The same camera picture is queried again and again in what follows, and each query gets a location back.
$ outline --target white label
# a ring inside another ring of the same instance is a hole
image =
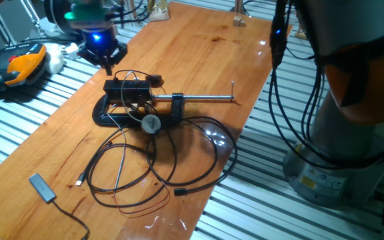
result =
[[[346,179],[345,177],[328,175],[318,169],[314,169],[310,165],[306,165],[302,172],[300,182],[324,195],[338,197]]]

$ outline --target wooden table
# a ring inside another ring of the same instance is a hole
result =
[[[229,95],[235,81],[237,103],[187,103],[185,115],[214,117],[238,138],[245,121],[271,70],[269,32],[271,22],[245,17],[246,27],[233,27],[234,13],[170,3],[171,19],[146,25],[128,44],[129,53],[114,70],[136,69],[160,74],[163,89],[171,94]],[[164,207],[144,216],[124,216],[117,209],[99,205],[87,184],[75,182],[90,157],[114,128],[96,126],[91,112],[104,94],[108,79],[97,72],[63,104],[34,134],[0,165],[0,239],[80,239],[85,230],[77,222],[46,204],[28,178],[35,173],[50,185],[56,202],[88,224],[90,239],[188,239],[212,189],[171,198]],[[168,106],[158,105],[160,111]],[[205,126],[218,134],[217,128]],[[129,144],[143,147],[148,136],[129,130]],[[212,146],[189,127],[173,131],[179,152],[179,165],[173,181],[186,181],[202,174],[211,164]],[[123,142],[119,136],[114,141]],[[167,137],[158,138],[155,168],[167,177],[173,166]],[[220,147],[215,170],[190,187],[217,178],[231,152],[231,144]],[[112,188],[121,159],[121,149],[110,150],[96,168],[93,183]],[[120,185],[147,169],[143,156],[127,150]],[[161,183],[149,174],[145,180],[117,194],[118,203],[132,203],[152,194]],[[162,191],[142,209],[164,198]],[[99,196],[114,204],[110,195]]]

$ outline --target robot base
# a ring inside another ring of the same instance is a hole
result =
[[[374,138],[368,156],[384,149],[384,139]],[[301,144],[298,152],[318,165],[326,165]],[[384,162],[362,170],[326,170],[314,167],[292,151],[284,158],[283,171],[290,186],[306,200],[324,207],[364,204],[384,176]]]

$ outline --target blue led light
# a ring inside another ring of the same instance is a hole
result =
[[[98,41],[98,40],[100,40],[100,36],[99,36],[99,35],[97,35],[97,34],[93,34],[93,37],[94,37],[94,40],[95,40],[95,41]]]

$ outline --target metal grating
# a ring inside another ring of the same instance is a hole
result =
[[[235,1],[178,2],[228,11]],[[250,3],[246,8],[251,16],[266,20],[272,20],[275,12],[275,4],[270,1]],[[298,28],[295,17],[292,25],[288,47],[296,55],[311,55],[309,42],[293,37]],[[118,38],[128,42],[139,30],[131,26],[120,29]],[[62,72],[42,77],[28,91],[19,93],[30,101],[0,101],[0,162],[97,71],[83,59],[65,61]],[[286,112],[293,126],[300,129],[315,66],[312,61],[295,59],[286,52],[277,74]],[[29,95],[37,90],[41,90],[38,95]],[[232,176],[215,187],[191,239],[384,239],[384,203],[371,199],[360,209],[326,209],[306,202],[283,180],[282,161],[287,146],[270,118],[268,90],[269,86],[264,86],[239,138],[239,164]],[[295,142],[277,107],[275,113],[286,137]]]

